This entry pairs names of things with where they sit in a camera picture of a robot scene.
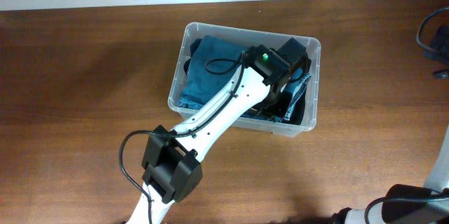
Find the black shirt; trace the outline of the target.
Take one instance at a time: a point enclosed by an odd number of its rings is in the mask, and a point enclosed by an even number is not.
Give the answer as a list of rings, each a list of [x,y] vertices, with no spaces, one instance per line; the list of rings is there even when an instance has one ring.
[[[235,73],[238,65],[235,63],[242,50],[205,52],[196,50],[192,57],[184,63],[187,83],[181,90],[178,105],[193,110],[201,109]],[[305,110],[305,92],[311,78],[309,73],[311,60],[305,52],[280,51],[281,55],[298,55],[302,60],[301,68],[292,76],[283,94],[286,97],[285,114],[274,116],[274,121],[287,124],[300,124]],[[254,111],[245,113],[246,117],[266,119],[269,115]]]

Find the dark blue jeans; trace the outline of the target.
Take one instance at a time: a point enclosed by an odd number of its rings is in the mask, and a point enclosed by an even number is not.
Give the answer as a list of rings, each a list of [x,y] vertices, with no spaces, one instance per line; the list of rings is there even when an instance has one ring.
[[[181,90],[177,105],[193,110],[201,109],[231,79],[238,65],[239,56],[248,48],[217,37],[206,35],[190,45],[191,58],[184,64],[187,83]],[[243,115],[286,124],[301,124],[305,110],[305,92],[311,79],[311,59],[306,48],[289,39],[277,52],[281,55],[298,55],[300,68],[292,75],[292,81],[284,88],[277,104],[262,109],[252,107]]]

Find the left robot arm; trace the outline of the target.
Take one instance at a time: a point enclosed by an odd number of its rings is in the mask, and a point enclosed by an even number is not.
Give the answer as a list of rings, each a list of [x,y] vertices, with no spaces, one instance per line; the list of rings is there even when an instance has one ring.
[[[185,199],[203,178],[201,162],[215,141],[245,112],[273,122],[296,118],[295,106],[310,78],[306,48],[289,39],[280,49],[252,46],[233,61],[231,79],[196,114],[171,130],[146,135],[141,192],[129,223],[160,223],[169,208]]]

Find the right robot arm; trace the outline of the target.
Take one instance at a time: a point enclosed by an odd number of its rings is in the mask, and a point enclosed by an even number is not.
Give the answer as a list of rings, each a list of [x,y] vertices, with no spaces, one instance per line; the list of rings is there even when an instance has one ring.
[[[346,208],[331,223],[447,223],[448,135],[422,187],[396,184],[364,209]]]

